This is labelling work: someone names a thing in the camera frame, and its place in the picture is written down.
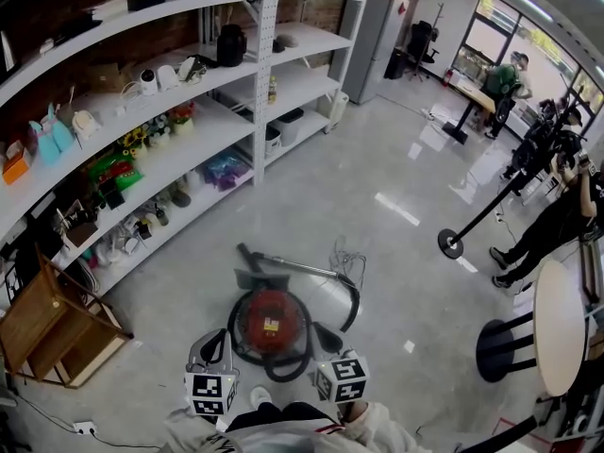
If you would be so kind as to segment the purple plastic bag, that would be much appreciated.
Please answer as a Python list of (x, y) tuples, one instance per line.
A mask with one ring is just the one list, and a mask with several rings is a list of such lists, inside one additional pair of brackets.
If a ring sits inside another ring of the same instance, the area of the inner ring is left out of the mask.
[(249, 165), (230, 149), (217, 154), (202, 164), (202, 174), (205, 182), (211, 184), (219, 192), (235, 188), (237, 180), (249, 170)]

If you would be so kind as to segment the person's legs black trousers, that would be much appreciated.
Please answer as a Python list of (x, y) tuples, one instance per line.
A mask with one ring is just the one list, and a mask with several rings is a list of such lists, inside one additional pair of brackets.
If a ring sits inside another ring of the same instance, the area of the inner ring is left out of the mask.
[(305, 402), (296, 401), (290, 403), (283, 410), (280, 410), (273, 403), (262, 402), (254, 411), (238, 415), (230, 423), (226, 431), (231, 432), (238, 429), (279, 422), (314, 420), (327, 420), (330, 424), (333, 423), (330, 416)]

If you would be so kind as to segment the sunflower pot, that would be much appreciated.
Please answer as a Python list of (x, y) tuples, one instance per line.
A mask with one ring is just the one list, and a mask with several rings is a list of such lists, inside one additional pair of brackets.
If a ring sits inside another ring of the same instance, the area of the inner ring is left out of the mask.
[(117, 146), (124, 156), (141, 159), (147, 154), (146, 138), (146, 131), (137, 126), (118, 139)]

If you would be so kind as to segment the person's left forearm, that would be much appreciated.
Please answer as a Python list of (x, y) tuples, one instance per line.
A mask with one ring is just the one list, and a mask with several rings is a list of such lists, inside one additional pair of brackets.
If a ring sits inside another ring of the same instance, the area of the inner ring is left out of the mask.
[(216, 453), (227, 438), (190, 407), (172, 411), (164, 421), (166, 441), (159, 453)]

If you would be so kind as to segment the black jar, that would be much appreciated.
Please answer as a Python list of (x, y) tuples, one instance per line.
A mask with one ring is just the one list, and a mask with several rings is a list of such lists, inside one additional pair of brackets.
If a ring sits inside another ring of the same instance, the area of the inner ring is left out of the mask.
[(216, 58), (219, 66), (237, 67), (247, 51), (247, 38), (239, 25), (224, 25), (217, 39)]

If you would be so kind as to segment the black swivel chair base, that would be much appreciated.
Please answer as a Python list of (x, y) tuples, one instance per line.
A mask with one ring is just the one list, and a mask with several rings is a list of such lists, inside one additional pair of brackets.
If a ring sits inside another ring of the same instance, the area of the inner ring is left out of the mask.
[(559, 395), (559, 396), (547, 396), (547, 397), (538, 397), (535, 401), (535, 403), (537, 405), (543, 405), (543, 404), (548, 404), (548, 410), (546, 411), (545, 416), (543, 416), (539, 421), (538, 421), (538, 426), (539, 427), (543, 427), (545, 426), (548, 421), (550, 420), (550, 418), (552, 417), (554, 412), (557, 412), (560, 410), (561, 405), (565, 402), (566, 400), (566, 395)]

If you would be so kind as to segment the black white patterned card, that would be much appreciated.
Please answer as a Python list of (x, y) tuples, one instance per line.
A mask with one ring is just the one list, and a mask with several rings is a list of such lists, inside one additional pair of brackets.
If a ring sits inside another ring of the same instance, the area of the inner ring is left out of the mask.
[(14, 270), (5, 274), (4, 282), (8, 294), (8, 302), (11, 304), (21, 293), (23, 282)]

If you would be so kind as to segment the person's left white shoe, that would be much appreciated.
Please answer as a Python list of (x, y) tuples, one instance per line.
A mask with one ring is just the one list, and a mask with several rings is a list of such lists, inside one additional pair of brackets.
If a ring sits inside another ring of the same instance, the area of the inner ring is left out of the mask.
[(257, 410), (263, 404), (273, 404), (270, 392), (263, 386), (254, 387), (250, 392), (249, 400), (254, 410)]

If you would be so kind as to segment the cardboard box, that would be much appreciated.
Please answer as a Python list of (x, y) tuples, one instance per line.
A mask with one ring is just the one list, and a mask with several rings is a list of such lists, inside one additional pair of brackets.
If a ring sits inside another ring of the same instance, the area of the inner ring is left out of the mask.
[(119, 93), (132, 80), (132, 64), (98, 64), (86, 70), (87, 82), (92, 92)]

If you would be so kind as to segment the wide white metal shelf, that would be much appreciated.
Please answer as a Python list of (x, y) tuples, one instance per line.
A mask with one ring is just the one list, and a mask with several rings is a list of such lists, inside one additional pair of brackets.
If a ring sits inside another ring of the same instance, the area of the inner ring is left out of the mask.
[[(27, 63), (0, 86), (0, 107), (6, 105), (15, 93), (66, 59), (108, 37), (178, 12), (241, 2), (243, 0), (171, 0), (152, 8), (122, 15)], [(19, 219), (85, 160), (126, 135), (135, 126), (179, 104), (193, 100), (193, 130), (183, 136), (175, 136), (161, 148), (148, 150), (147, 154), (137, 161), (143, 177), (126, 189), (124, 204), (114, 210), (101, 210), (96, 231), (81, 245), (65, 242), (66, 252), (53, 258), (59, 269), (66, 268), (134, 209), (179, 176), (255, 133), (256, 125), (209, 98), (207, 93), (247, 76), (256, 76), (259, 71), (260, 63), (252, 60), (237, 67), (212, 70), (193, 85), (142, 97), (133, 104), (126, 105), (124, 114), (118, 114), (116, 111), (122, 104), (118, 94), (93, 97), (84, 102), (84, 109), (100, 120), (100, 129), (94, 131), (84, 143), (70, 147), (56, 163), (45, 166), (40, 159), (34, 159), (31, 169), (26, 171), (24, 177), (11, 185), (0, 184), (0, 239), (6, 238)]]

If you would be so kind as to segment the narrow white metal shelf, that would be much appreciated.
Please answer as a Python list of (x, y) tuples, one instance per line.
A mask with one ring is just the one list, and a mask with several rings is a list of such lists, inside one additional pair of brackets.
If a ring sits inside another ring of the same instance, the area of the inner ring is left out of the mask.
[[(329, 119), (318, 109), (322, 96), (342, 91), (352, 49), (357, 39), (366, 0), (339, 0), (352, 10), (352, 26), (336, 33), (305, 24), (277, 22), (281, 0), (262, 0), (252, 38), (251, 59), (255, 72), (238, 77), (217, 88), (221, 102), (236, 114), (247, 112), (251, 118), (251, 149), (253, 183), (264, 179), (265, 169), (283, 154), (296, 148), (307, 138), (322, 131), (328, 134)], [(277, 101), (267, 103), (270, 76), (277, 78)], [(265, 157), (265, 131), (277, 117), (295, 109), (305, 109), (300, 130), (293, 144)]]

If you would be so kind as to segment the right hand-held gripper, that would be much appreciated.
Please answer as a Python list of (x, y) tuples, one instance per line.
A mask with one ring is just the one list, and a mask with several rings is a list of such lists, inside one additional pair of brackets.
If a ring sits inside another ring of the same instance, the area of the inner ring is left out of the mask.
[(363, 397), (370, 378), (368, 363), (340, 330), (313, 322), (310, 327), (312, 384), (321, 401), (343, 404)]

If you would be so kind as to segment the red flowers pot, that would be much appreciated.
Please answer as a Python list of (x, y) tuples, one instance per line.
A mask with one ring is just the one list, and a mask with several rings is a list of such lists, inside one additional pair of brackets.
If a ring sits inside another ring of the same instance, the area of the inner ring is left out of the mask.
[(169, 111), (173, 131), (176, 135), (186, 135), (193, 131), (194, 102), (180, 104)]

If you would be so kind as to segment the orange tissue box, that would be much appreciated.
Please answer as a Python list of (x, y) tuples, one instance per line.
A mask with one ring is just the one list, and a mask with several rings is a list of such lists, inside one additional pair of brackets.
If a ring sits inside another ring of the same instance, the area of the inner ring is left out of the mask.
[(26, 148), (19, 151), (3, 165), (2, 177), (7, 185), (13, 184), (31, 168), (32, 158)]

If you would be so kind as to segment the large white bin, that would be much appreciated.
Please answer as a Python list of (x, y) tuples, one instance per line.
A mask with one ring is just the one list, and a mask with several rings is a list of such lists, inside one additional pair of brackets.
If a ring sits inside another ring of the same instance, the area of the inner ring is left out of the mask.
[(296, 139), (305, 111), (295, 108), (271, 121), (269, 125), (280, 133), (281, 146), (290, 146)]

